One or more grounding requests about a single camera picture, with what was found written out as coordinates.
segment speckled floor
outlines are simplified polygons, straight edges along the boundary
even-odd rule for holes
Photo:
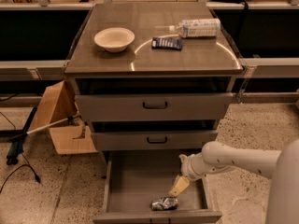
[[[17,129],[31,108],[0,108]],[[12,129],[0,114],[0,128]],[[233,104],[219,126],[218,140],[232,147],[283,149],[299,138],[299,111],[287,104]],[[10,143],[0,143],[0,185],[20,165],[6,165]],[[92,223],[101,212],[104,164],[99,155],[59,156],[47,132],[28,136],[24,156],[35,168],[41,184],[28,167],[18,170],[0,194],[0,223]],[[214,207],[223,212],[219,224],[262,224],[271,181],[247,171],[209,175]]]

